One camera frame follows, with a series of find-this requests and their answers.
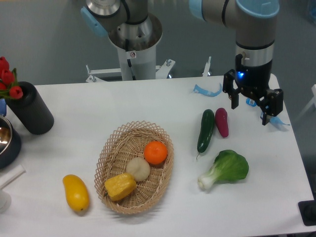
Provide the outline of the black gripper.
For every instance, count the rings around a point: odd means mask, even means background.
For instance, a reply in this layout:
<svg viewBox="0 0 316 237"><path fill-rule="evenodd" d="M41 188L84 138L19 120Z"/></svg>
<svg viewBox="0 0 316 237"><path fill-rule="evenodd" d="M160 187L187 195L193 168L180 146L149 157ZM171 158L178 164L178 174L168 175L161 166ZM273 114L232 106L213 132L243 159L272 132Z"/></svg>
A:
<svg viewBox="0 0 316 237"><path fill-rule="evenodd" d="M256 101L262 110L262 125L267 125L271 117L276 117L283 111L283 90L270 89L269 80L272 60L260 66L245 66L245 57L238 54L235 57L235 70L224 74L223 92L231 100L231 109L239 106L239 94Z"/></svg>

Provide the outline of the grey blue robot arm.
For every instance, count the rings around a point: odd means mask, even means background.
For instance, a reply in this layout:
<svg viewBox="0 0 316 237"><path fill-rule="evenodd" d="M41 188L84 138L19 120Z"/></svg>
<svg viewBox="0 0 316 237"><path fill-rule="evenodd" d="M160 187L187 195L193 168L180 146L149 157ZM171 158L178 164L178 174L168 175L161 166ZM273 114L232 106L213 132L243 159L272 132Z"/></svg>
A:
<svg viewBox="0 0 316 237"><path fill-rule="evenodd" d="M224 74L223 91L232 108L238 106L240 94L254 100L267 124L283 110L283 91L269 87L279 2L191 0L189 8L196 18L235 30L235 67ZM123 80L157 77L162 26L149 13L146 0L88 0L80 13L96 35L108 37L117 48Z"/></svg>

